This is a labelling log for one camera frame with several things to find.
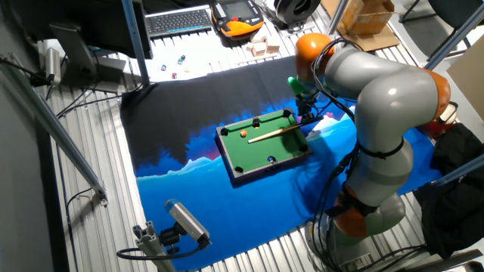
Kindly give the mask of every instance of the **monitor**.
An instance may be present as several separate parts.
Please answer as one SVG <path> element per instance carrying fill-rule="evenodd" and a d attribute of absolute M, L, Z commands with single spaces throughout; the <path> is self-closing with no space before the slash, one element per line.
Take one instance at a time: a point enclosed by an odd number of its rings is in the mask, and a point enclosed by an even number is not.
<path fill-rule="evenodd" d="M 144 58 L 151 59 L 142 1 L 132 4 Z M 59 41 L 68 59 L 62 85 L 117 92 L 126 62 L 99 57 L 88 45 L 136 57 L 121 0 L 12 0 L 10 6 L 34 41 Z"/>
<path fill-rule="evenodd" d="M 151 59 L 142 1 L 132 2 L 144 57 Z M 136 57 L 121 0 L 12 0 L 10 6 L 34 41 L 56 39 L 52 23 L 71 23 L 87 45 Z"/>

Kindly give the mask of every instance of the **white table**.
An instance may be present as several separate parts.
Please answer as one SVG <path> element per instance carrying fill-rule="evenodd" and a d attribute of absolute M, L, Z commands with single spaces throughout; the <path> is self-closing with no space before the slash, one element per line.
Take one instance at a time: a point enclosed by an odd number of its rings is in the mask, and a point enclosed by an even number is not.
<path fill-rule="evenodd" d="M 172 70 L 176 70 L 176 80 L 184 80 L 289 57 L 294 55 L 294 45 L 299 37 L 311 32 L 325 32 L 330 18 L 320 6 L 312 15 L 311 21 L 314 24 L 313 28 L 293 36 L 279 33 L 269 21 L 266 21 L 263 29 L 275 37 L 281 43 L 281 47 L 279 54 L 262 60 L 254 60 L 252 54 L 246 51 L 244 46 L 240 46 L 239 42 L 235 42 L 231 48 L 222 47 L 214 31 L 158 39 L 152 42 L 154 59 L 147 61 L 148 73 L 151 81 L 158 82 L 172 80 Z M 182 54 L 186 56 L 186 61 L 179 66 L 177 59 Z M 417 65 L 405 45 L 376 51 L 376 55 L 400 63 Z M 139 75 L 136 61 L 122 54 L 113 54 L 109 57 L 127 60 L 126 72 Z M 163 64 L 168 67 L 165 72 L 160 70 Z M 190 72 L 186 73 L 185 68 L 190 69 Z M 128 89 L 133 89 L 132 79 L 129 78 L 126 79 L 124 86 L 119 87 L 118 94 L 127 92 Z M 53 111 L 58 113 L 80 94 L 80 90 L 53 91 L 48 103 Z M 114 95 L 87 91 L 79 103 Z M 103 207 L 98 205 L 93 193 L 88 192 L 71 203 L 68 212 L 73 226 L 73 240 L 70 239 L 67 227 L 67 211 L 61 205 L 72 271 L 76 270 L 73 249 L 76 252 L 79 271 L 157 271 L 149 261 L 127 261 L 116 257 L 116 250 L 135 247 L 132 227 L 136 224 L 144 226 L 145 223 L 126 136 L 119 117 L 119 106 L 119 100 L 111 99 L 78 108 L 61 119 L 63 126 L 96 175 L 102 179 L 109 198 L 109 205 Z M 52 141 L 52 145 L 60 199 L 69 199 L 75 193 L 88 189 L 89 185 L 75 170 L 73 164 L 62 151 L 58 152 L 55 142 Z M 377 260 L 382 255 L 401 247 L 424 243 L 420 228 L 420 206 L 412 193 L 402 198 L 407 208 L 406 217 L 393 229 L 368 238 L 368 243 L 373 244 L 374 249 L 371 256 L 365 257 L 364 264 L 369 264 L 371 260 Z M 298 227 L 276 240 L 205 267 L 202 271 L 315 271 L 310 258 L 315 260 L 314 266 L 321 268 L 315 256 L 309 253 L 304 241 L 304 230 Z"/>

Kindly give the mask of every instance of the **mini pool table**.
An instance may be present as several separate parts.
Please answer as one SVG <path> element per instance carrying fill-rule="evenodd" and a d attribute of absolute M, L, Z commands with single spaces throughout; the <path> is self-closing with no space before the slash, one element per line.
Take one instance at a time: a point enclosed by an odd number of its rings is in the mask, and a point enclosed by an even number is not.
<path fill-rule="evenodd" d="M 307 158 L 311 148 L 299 128 L 255 143 L 247 142 L 295 124 L 293 112 L 284 109 L 218 127 L 216 143 L 231 181 L 247 181 Z"/>

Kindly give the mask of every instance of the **orange device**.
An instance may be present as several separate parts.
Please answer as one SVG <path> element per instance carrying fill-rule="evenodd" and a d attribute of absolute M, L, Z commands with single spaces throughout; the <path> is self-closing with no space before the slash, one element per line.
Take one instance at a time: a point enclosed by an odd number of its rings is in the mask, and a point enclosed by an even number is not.
<path fill-rule="evenodd" d="M 245 39 L 264 25 L 259 6 L 251 0 L 217 1 L 211 9 L 217 30 L 231 39 Z"/>

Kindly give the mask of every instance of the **pool cue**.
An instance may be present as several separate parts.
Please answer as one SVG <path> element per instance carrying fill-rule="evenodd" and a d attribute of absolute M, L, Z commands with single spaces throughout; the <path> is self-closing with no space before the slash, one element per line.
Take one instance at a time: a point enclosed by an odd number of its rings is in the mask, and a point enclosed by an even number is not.
<path fill-rule="evenodd" d="M 314 120 L 311 120 L 309 122 L 302 122 L 300 124 L 290 125 L 286 128 L 279 128 L 276 131 L 269 132 L 269 133 L 264 134 L 262 136 L 255 137 L 254 139 L 250 139 L 250 140 L 247 141 L 247 143 L 251 144 L 251 143 L 255 143 L 257 141 L 262 141 L 262 140 L 265 140 L 267 138 L 274 137 L 274 136 L 283 134 L 283 133 L 288 132 L 288 131 L 292 131 L 293 129 L 300 128 L 304 125 L 309 125 L 309 124 L 312 124 L 313 122 L 321 121 L 323 118 L 324 118 L 324 116 L 320 116 L 320 117 L 318 117 Z"/>

